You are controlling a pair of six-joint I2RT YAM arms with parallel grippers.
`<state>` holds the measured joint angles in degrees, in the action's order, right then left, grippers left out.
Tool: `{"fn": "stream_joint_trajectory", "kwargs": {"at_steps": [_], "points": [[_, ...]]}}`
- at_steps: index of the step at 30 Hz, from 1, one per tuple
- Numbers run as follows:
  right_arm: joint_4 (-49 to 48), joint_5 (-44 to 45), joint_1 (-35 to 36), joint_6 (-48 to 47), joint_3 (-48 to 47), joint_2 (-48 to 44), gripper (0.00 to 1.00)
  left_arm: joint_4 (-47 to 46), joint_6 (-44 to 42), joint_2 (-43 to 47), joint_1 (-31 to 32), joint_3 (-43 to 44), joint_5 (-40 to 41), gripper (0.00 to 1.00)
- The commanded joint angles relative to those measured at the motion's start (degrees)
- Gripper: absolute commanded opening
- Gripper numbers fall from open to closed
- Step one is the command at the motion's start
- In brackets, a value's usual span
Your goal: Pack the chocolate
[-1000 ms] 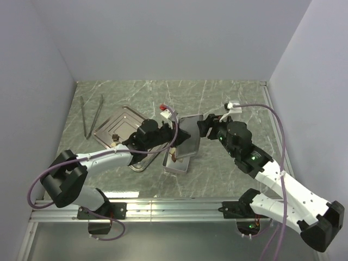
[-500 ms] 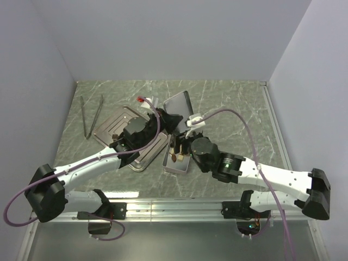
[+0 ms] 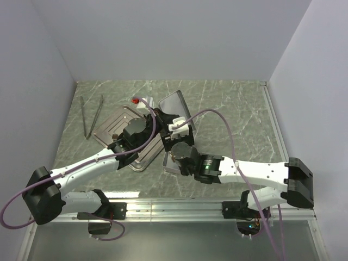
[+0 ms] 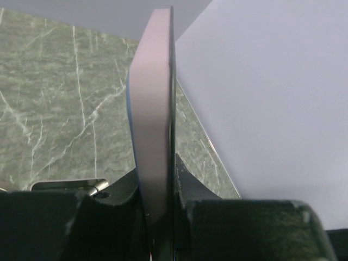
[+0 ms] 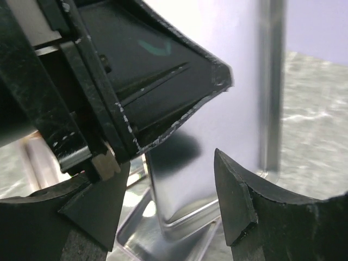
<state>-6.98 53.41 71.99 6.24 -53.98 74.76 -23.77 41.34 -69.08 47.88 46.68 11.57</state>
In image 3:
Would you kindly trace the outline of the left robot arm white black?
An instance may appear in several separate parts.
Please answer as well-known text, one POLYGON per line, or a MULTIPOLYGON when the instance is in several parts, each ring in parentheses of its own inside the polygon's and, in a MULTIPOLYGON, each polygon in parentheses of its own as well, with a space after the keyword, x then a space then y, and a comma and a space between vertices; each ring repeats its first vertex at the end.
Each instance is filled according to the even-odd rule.
POLYGON ((88 212, 98 219, 106 217, 110 203, 100 189, 91 192, 74 189, 133 163, 162 129, 157 113, 132 119, 115 141, 95 155, 51 171, 44 166, 36 169, 22 193, 34 221, 44 225, 61 214, 74 212, 88 212))

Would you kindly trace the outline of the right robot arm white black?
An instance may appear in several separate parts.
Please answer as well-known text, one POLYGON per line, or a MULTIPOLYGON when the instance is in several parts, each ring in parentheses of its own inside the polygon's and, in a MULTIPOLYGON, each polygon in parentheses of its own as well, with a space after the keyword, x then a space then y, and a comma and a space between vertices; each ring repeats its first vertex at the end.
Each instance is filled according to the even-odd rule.
POLYGON ((313 173, 295 157, 287 162, 258 163, 200 153, 191 131, 186 135, 162 134, 164 148, 184 176, 203 184, 246 183, 262 186, 241 196, 239 210, 252 217, 259 209, 287 203, 296 208, 314 207, 313 173))

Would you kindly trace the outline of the metal tin box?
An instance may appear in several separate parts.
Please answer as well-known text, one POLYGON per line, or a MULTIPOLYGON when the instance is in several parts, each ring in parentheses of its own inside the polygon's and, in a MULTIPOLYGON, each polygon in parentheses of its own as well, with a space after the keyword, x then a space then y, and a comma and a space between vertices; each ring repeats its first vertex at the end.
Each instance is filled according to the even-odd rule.
POLYGON ((180 169, 178 165, 173 162, 169 152, 166 152, 162 162, 163 170, 169 173, 180 175, 180 169))

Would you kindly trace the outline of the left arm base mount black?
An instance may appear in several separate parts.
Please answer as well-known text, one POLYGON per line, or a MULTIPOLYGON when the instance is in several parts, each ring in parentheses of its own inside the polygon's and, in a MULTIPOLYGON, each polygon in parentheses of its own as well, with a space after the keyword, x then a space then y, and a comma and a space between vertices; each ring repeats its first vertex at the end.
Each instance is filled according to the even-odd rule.
POLYGON ((78 220, 88 220, 88 232, 94 238, 98 235, 107 235, 111 231, 114 221, 126 218, 127 204, 125 202, 110 202, 106 195, 100 190, 94 192, 101 202, 101 206, 91 213, 78 212, 78 220))

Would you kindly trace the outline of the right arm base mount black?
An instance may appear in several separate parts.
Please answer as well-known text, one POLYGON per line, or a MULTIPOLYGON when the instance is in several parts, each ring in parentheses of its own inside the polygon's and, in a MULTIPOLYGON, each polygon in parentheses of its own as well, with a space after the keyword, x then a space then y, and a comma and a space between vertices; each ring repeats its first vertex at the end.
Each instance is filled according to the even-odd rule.
POLYGON ((250 191, 242 192, 240 201, 223 201, 222 202, 222 216, 224 219, 235 219, 237 231, 242 237, 249 237, 250 239, 260 235, 264 227, 262 226, 262 219, 259 210, 250 209, 248 207, 248 196, 250 191))

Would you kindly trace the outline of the metal tin lid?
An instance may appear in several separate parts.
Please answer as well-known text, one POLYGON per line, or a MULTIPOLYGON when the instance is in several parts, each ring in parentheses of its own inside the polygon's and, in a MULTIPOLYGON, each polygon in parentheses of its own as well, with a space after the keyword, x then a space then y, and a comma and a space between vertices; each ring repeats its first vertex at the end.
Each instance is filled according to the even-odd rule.
POLYGON ((165 114, 179 115, 179 117, 185 117, 186 120, 191 117, 187 103, 180 90, 161 99, 158 103, 158 108, 165 114))

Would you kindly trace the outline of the steel tongs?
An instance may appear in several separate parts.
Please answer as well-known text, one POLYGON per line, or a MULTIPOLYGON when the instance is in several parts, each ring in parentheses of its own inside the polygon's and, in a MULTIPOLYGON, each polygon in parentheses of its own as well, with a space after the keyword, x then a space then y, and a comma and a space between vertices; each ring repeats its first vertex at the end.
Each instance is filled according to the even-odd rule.
POLYGON ((86 112, 85 112, 86 107, 85 107, 85 101, 83 96, 79 97, 79 103, 80 103, 80 111, 82 115, 83 134, 84 134, 84 138, 88 140, 92 136, 92 131, 95 129, 97 120, 101 113, 103 103, 104 103, 104 96, 103 95, 100 96, 99 104, 95 110, 95 114, 93 118, 89 117, 89 115, 86 115, 86 112))

